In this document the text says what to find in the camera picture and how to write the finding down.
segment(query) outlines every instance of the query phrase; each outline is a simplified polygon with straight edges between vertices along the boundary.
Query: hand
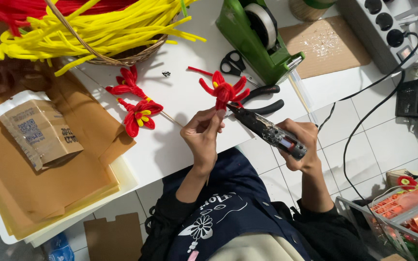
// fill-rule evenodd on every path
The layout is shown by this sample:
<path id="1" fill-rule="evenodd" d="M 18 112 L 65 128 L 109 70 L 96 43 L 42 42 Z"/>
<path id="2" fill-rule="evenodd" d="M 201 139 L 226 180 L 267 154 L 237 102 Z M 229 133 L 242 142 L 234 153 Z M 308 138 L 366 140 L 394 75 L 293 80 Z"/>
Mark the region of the hand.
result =
<path id="1" fill-rule="evenodd" d="M 288 169 L 310 173 L 311 169 L 322 168 L 321 161 L 317 156 L 317 133 L 319 130 L 314 123 L 294 122 L 291 119 L 286 119 L 277 124 L 277 126 L 295 134 L 298 140 L 307 148 L 306 155 L 301 160 L 296 160 L 285 151 L 279 150 L 280 154 L 287 161 Z"/>
<path id="2" fill-rule="evenodd" d="M 198 111 L 180 131 L 180 135 L 193 152 L 193 168 L 201 175 L 208 175 L 216 163 L 216 138 L 217 133 L 222 133 L 222 128 L 225 128 L 222 122 L 224 116 L 225 111 L 216 110 L 215 107 Z"/>

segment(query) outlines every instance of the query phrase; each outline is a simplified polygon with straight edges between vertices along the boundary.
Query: black sleeve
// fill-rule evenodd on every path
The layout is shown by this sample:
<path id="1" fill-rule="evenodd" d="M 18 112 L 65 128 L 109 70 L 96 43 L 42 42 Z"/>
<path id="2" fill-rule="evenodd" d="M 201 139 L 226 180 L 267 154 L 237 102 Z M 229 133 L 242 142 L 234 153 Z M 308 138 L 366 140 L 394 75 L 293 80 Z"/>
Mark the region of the black sleeve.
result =
<path id="1" fill-rule="evenodd" d="M 196 203 L 178 201 L 175 192 L 167 193 L 158 199 L 156 205 L 149 210 L 151 217 L 144 223 L 148 238 L 141 248 L 142 255 L 139 260 L 164 260 L 177 229 L 194 212 L 195 205 Z"/>
<path id="2" fill-rule="evenodd" d="M 294 214 L 290 224 L 324 260 L 375 261 L 359 238 L 357 229 L 333 209 L 317 213 L 305 209 L 298 200 L 301 214 Z"/>

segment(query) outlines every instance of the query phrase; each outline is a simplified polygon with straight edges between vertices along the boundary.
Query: button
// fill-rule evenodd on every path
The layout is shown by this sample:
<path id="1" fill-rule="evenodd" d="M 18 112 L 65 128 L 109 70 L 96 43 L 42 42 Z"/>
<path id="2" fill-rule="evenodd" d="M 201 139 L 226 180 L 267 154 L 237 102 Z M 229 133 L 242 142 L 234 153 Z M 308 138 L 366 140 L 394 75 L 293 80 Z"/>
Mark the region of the button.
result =
<path id="1" fill-rule="evenodd" d="M 293 239 L 293 241 L 296 244 L 299 244 L 299 238 L 298 238 L 298 235 L 297 234 L 291 234 L 291 239 Z"/>

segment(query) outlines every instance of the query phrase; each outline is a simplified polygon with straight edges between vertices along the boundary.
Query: person's left hand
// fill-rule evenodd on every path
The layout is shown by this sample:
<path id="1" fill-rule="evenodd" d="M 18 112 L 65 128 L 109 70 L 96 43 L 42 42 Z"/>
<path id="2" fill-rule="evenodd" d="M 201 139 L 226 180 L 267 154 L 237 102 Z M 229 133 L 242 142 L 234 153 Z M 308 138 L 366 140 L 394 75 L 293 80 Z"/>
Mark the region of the person's left hand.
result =
<path id="1" fill-rule="evenodd" d="M 216 138 L 222 133 L 224 110 L 199 111 L 180 131 L 180 135 L 193 152 L 194 166 L 201 175 L 208 175 L 217 160 Z"/>

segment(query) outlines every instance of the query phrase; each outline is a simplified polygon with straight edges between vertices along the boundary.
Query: tape roll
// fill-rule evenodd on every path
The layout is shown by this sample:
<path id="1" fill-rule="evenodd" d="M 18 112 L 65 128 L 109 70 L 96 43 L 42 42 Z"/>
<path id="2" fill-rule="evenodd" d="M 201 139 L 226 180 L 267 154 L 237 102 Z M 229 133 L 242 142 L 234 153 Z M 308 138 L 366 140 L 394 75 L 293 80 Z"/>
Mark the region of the tape roll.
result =
<path id="1" fill-rule="evenodd" d="M 276 44 L 278 28 L 277 21 L 267 7 L 249 4 L 244 8 L 251 22 L 251 28 L 256 31 L 264 47 L 269 50 Z"/>

